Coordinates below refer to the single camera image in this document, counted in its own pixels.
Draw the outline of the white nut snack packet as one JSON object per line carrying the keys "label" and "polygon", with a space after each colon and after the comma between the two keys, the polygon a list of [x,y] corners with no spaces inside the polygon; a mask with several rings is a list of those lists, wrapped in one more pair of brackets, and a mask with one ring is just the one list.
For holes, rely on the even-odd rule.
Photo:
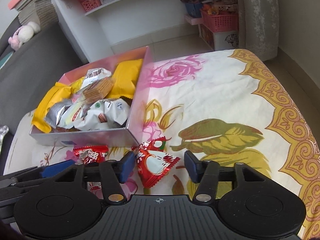
{"label": "white nut snack packet", "polygon": [[93,103],[84,117],[73,122],[80,131],[120,128],[126,123],[130,106],[123,99],[103,99]]}

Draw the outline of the white grey snack packet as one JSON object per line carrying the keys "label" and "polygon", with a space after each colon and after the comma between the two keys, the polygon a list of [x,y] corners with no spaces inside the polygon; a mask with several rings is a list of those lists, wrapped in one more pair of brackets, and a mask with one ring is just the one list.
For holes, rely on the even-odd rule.
{"label": "white grey snack packet", "polygon": [[94,69],[89,69],[87,71],[87,74],[82,82],[81,88],[86,88],[93,82],[97,80],[101,80],[106,77],[110,77],[112,73],[109,70],[106,70],[105,68],[94,68]]}

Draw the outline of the yellow orange snack bag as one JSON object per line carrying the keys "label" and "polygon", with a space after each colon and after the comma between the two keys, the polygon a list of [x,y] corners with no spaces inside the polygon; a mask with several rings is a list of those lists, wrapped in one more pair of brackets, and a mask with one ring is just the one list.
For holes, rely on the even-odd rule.
{"label": "yellow orange snack bag", "polygon": [[124,96],[133,99],[142,65],[143,59],[120,62],[112,75],[114,86],[108,93],[107,98]]}

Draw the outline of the white yellow cracker packet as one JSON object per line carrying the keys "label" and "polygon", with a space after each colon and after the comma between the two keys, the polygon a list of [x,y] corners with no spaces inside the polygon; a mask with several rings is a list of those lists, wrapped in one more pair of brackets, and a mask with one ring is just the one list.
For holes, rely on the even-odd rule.
{"label": "white yellow cracker packet", "polygon": [[70,129],[74,126],[74,122],[82,118],[87,105],[84,102],[73,103],[61,116],[58,127]]}

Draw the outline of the large yellow snack bag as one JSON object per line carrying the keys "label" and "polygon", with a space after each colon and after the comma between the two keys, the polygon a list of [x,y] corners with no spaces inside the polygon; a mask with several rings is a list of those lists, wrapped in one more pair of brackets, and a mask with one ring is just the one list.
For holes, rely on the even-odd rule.
{"label": "large yellow snack bag", "polygon": [[63,83],[56,82],[55,85],[48,90],[46,95],[39,103],[37,109],[34,112],[31,124],[38,128],[43,133],[49,133],[52,128],[44,120],[49,109],[57,102],[63,99],[68,99],[73,92],[71,86],[67,86]]}

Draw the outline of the pink cardboard box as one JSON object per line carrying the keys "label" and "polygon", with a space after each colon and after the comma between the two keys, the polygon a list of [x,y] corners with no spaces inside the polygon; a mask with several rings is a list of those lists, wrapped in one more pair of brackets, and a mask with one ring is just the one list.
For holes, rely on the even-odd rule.
{"label": "pink cardboard box", "polygon": [[112,55],[75,68],[63,74],[59,82],[69,85],[84,76],[89,69],[103,67],[113,72],[119,63],[137,59],[143,59],[143,64],[125,127],[95,131],[42,133],[38,128],[32,126],[29,135],[44,146],[107,145],[109,147],[130,147],[140,144],[150,89],[149,76],[153,68],[153,58],[148,46]]}

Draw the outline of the silver foil snack packet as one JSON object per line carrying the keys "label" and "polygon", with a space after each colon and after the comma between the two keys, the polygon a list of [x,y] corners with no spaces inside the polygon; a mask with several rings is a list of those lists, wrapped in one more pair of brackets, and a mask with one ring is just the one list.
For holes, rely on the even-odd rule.
{"label": "silver foil snack packet", "polygon": [[63,99],[62,101],[55,103],[50,107],[48,113],[44,117],[44,121],[52,128],[56,128],[62,115],[72,104],[71,99]]}

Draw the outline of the floral tablecloth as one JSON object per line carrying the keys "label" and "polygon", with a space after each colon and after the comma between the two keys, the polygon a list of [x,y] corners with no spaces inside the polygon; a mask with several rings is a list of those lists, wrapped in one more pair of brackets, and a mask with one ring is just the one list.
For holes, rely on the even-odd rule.
{"label": "floral tablecloth", "polygon": [[319,236],[319,136],[271,65],[216,51],[155,63],[150,85],[145,141],[164,136],[168,154],[248,164],[303,200],[300,237]]}

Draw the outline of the brown biscuit packet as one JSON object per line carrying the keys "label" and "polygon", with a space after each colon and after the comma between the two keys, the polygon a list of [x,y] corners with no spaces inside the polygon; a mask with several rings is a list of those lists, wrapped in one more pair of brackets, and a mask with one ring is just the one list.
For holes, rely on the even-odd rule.
{"label": "brown biscuit packet", "polygon": [[114,80],[111,77],[94,81],[83,91],[86,103],[95,103],[104,99],[114,86]]}

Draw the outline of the grey sofa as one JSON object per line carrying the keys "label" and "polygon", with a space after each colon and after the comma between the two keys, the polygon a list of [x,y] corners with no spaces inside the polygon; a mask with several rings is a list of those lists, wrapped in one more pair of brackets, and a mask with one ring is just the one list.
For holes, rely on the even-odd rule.
{"label": "grey sofa", "polygon": [[15,134],[60,77],[81,65],[58,23],[42,29],[1,68],[1,125]]}

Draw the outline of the white printed storage box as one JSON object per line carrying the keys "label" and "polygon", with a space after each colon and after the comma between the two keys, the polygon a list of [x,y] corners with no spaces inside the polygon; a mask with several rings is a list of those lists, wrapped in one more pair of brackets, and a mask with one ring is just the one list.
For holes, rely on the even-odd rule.
{"label": "white printed storage box", "polygon": [[237,31],[213,33],[204,24],[199,25],[200,38],[213,50],[229,50],[239,48]]}

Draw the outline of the pink white plush toy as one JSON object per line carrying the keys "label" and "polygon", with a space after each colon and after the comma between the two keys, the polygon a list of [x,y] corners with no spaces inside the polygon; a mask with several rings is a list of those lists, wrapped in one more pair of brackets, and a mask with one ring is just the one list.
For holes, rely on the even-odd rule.
{"label": "pink white plush toy", "polygon": [[19,27],[14,34],[8,38],[8,43],[14,51],[21,48],[34,35],[41,31],[40,26],[35,22],[28,22],[26,25]]}

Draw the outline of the pink plastic basket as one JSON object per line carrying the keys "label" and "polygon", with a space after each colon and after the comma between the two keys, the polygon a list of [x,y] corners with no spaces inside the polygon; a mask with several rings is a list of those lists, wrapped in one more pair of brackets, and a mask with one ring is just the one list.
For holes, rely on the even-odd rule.
{"label": "pink plastic basket", "polygon": [[201,10],[201,15],[203,24],[213,33],[239,30],[238,14],[209,15],[206,11]]}

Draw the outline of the white bookshelf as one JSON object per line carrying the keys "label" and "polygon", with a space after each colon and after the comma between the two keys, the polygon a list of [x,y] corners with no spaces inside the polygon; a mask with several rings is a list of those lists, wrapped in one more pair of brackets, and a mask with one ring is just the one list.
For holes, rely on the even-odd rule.
{"label": "white bookshelf", "polygon": [[113,0],[86,12],[79,0],[52,0],[61,28],[84,62],[197,32],[181,0]]}

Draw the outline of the small pink shelf basket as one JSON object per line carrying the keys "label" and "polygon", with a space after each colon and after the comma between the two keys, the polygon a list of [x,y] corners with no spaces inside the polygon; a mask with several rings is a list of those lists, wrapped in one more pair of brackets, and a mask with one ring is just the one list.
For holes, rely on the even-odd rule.
{"label": "small pink shelf basket", "polygon": [[78,1],[80,2],[85,12],[89,12],[101,6],[100,0],[78,0]]}

